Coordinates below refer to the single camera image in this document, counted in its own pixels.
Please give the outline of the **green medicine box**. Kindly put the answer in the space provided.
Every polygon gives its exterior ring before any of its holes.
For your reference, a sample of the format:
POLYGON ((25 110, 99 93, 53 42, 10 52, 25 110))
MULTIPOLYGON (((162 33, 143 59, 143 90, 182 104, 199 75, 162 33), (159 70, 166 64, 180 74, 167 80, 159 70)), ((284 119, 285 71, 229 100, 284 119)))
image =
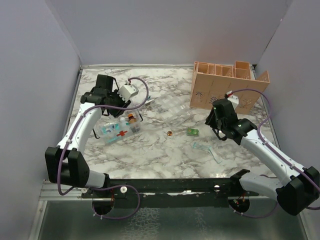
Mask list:
POLYGON ((188 136, 197 137, 197 136, 199 136, 199 130, 195 129, 195 128, 188 128, 186 131, 186 134, 188 136))

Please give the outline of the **white bottle green label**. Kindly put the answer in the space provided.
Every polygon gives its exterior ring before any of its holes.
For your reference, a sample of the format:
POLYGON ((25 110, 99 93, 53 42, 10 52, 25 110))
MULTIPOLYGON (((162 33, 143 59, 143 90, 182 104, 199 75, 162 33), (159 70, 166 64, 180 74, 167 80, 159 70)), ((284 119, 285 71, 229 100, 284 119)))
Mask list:
POLYGON ((126 129, 128 125, 129 125, 129 123, 126 120, 126 118, 125 117, 121 117, 120 118, 120 124, 119 124, 120 128, 121 129, 126 129))

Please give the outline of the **brown bottle orange cap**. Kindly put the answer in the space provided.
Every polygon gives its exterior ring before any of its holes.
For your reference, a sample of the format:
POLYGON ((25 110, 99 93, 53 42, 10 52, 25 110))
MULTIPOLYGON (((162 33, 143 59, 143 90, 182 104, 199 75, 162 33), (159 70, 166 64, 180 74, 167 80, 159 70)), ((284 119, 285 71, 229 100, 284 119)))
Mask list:
POLYGON ((130 125, 130 129, 132 130, 133 133, 139 132, 140 131, 140 126, 138 124, 138 120, 134 117, 132 113, 127 115, 128 117, 128 123, 130 125))

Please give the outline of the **clear bandage packet teal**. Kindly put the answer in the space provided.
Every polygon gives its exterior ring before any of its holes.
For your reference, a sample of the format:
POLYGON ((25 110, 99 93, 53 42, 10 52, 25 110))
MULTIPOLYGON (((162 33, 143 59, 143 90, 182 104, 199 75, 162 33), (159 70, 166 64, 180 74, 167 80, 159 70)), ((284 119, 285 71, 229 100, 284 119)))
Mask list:
POLYGON ((210 145, 204 145, 204 144, 195 142, 192 147, 194 149, 208 152, 218 164, 220 164, 223 161, 223 159, 214 151, 213 147, 210 145))

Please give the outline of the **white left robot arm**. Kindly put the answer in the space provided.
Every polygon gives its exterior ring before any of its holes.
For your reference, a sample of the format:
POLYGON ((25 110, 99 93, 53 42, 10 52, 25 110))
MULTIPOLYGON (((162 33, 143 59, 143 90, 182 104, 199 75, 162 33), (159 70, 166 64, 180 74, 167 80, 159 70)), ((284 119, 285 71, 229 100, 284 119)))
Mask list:
POLYGON ((48 178, 51 183, 93 188, 97 196, 106 197, 111 190, 109 176, 89 168, 84 151, 90 134, 104 112, 113 117, 124 113, 120 109, 106 109, 104 105, 127 108, 130 101, 124 102, 113 90, 116 79, 112 76, 99 74, 95 86, 80 98, 80 106, 76 118, 68 132, 56 147, 48 147, 45 151, 45 162, 48 178))

